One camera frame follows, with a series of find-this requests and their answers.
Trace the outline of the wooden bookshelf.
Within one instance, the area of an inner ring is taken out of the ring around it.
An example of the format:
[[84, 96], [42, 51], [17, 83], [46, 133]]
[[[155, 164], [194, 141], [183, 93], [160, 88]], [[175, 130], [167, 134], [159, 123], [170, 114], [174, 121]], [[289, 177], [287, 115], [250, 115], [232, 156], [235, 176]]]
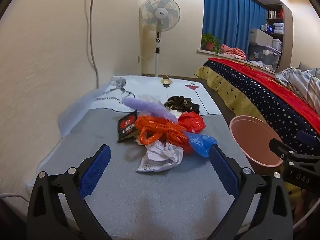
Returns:
[[293, 50], [293, 17], [291, 10], [283, 3], [266, 5], [266, 23], [276, 28], [275, 23], [283, 24], [283, 33], [280, 34], [268, 31], [272, 37], [283, 42], [281, 57], [279, 60], [277, 72], [284, 70], [291, 65]]

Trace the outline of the pink plastic trash bin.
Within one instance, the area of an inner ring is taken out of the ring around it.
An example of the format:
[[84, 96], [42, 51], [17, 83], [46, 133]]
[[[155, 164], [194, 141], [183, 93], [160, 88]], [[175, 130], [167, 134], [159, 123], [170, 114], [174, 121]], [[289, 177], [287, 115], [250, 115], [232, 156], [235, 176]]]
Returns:
[[271, 139], [281, 138], [267, 123], [252, 116], [239, 115], [230, 121], [229, 130], [256, 174], [269, 175], [280, 171], [283, 160], [270, 150], [269, 143]]

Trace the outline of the red bed blanket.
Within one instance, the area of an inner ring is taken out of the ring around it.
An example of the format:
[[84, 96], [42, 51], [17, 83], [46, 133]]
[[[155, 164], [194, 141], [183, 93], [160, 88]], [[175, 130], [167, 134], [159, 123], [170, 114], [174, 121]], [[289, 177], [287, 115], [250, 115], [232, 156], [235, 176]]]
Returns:
[[197, 72], [236, 115], [266, 121], [283, 140], [302, 130], [319, 135], [319, 115], [274, 77], [232, 60], [209, 58]]

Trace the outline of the white standing fan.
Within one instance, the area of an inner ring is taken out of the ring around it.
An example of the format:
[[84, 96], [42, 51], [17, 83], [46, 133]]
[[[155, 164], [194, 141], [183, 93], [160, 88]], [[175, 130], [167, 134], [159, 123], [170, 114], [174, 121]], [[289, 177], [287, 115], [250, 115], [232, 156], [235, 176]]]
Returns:
[[181, 17], [181, 10], [175, 0], [146, 0], [139, 9], [139, 20], [155, 32], [155, 77], [158, 76], [162, 33], [174, 28]]

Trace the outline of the black gold patterned cloth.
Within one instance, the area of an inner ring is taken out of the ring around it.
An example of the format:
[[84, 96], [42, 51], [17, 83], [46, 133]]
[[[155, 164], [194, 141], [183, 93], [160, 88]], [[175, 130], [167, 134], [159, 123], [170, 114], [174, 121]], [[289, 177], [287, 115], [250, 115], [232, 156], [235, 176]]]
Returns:
[[200, 113], [200, 106], [191, 101], [191, 98], [185, 98], [183, 96], [172, 96], [168, 98], [164, 106], [169, 110], [176, 110], [178, 112], [194, 112]]

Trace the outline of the blue window curtain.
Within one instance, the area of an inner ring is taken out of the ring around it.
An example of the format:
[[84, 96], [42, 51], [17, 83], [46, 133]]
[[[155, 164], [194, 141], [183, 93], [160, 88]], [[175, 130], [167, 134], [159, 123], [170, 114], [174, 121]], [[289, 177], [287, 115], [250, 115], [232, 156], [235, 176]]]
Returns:
[[204, 0], [202, 33], [221, 44], [248, 52], [249, 31], [266, 20], [266, 8], [257, 0]]

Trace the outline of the blue plastic bag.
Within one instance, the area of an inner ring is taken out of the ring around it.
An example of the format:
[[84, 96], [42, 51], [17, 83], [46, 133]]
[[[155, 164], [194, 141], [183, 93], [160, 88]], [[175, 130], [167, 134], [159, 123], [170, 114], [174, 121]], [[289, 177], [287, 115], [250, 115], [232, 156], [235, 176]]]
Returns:
[[185, 132], [185, 136], [194, 152], [203, 158], [208, 158], [209, 149], [217, 144], [217, 140], [208, 135]]

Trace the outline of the black crab snack packet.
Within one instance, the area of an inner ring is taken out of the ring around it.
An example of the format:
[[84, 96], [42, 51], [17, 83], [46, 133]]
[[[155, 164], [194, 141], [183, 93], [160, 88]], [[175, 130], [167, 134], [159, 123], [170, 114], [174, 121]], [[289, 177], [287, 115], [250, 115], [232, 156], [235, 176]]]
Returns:
[[118, 121], [118, 142], [136, 137], [139, 130], [135, 127], [137, 112], [131, 112]]

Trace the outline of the pink clothes pile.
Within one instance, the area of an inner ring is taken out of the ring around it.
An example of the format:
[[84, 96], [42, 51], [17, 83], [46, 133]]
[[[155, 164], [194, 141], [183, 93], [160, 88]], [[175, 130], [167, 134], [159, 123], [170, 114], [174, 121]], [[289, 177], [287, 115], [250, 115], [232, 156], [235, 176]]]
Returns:
[[246, 54], [239, 48], [231, 48], [225, 44], [221, 45], [221, 52], [223, 54], [232, 56], [236, 59], [246, 60]]

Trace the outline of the red plastic bag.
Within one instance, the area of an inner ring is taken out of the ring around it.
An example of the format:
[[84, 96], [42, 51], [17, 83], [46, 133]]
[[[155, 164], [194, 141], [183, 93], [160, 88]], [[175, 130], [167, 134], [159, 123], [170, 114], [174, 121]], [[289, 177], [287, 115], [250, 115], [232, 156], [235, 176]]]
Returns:
[[195, 112], [184, 112], [178, 118], [178, 124], [190, 133], [200, 133], [206, 127], [203, 118]]

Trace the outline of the white paper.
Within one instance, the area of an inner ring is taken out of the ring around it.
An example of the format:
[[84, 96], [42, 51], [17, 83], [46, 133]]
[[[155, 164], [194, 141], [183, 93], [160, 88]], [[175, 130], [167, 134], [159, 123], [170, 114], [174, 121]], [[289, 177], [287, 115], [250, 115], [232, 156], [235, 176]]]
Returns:
[[180, 165], [184, 150], [169, 142], [146, 145], [146, 155], [141, 159], [137, 172], [162, 172]]

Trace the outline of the clear plastic storage box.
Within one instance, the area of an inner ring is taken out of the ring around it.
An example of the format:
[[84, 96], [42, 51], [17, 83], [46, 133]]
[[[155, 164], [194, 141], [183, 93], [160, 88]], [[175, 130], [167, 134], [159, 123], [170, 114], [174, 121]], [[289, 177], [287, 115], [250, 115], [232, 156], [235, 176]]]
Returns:
[[261, 46], [250, 43], [248, 46], [248, 61], [257, 64], [260, 67], [276, 71], [281, 57], [281, 51], [270, 46]]

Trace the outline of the orange plastic bag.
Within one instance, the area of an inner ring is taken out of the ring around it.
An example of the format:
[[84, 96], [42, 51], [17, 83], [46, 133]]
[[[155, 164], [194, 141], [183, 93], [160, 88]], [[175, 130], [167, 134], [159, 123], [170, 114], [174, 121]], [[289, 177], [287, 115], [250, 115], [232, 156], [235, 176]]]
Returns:
[[142, 145], [147, 146], [159, 140], [183, 148], [185, 154], [194, 152], [184, 133], [185, 128], [165, 118], [141, 115], [135, 122], [135, 128], [140, 131], [139, 141]]

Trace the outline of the purple foam wrap sheet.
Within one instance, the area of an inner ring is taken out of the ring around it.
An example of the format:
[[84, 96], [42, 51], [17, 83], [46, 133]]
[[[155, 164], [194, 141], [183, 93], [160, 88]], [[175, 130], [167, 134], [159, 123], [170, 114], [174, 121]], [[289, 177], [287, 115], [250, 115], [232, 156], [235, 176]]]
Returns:
[[135, 98], [123, 98], [122, 103], [131, 109], [138, 112], [150, 112], [156, 117], [167, 119], [171, 122], [177, 123], [177, 118], [170, 113], [164, 106], [151, 101], [144, 101]]

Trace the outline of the white box appliance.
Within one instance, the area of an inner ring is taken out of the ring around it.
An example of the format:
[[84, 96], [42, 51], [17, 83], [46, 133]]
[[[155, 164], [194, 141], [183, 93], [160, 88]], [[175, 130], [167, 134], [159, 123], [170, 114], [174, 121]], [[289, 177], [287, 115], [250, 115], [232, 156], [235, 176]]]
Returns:
[[273, 37], [260, 29], [249, 30], [249, 43], [260, 46], [272, 46]]

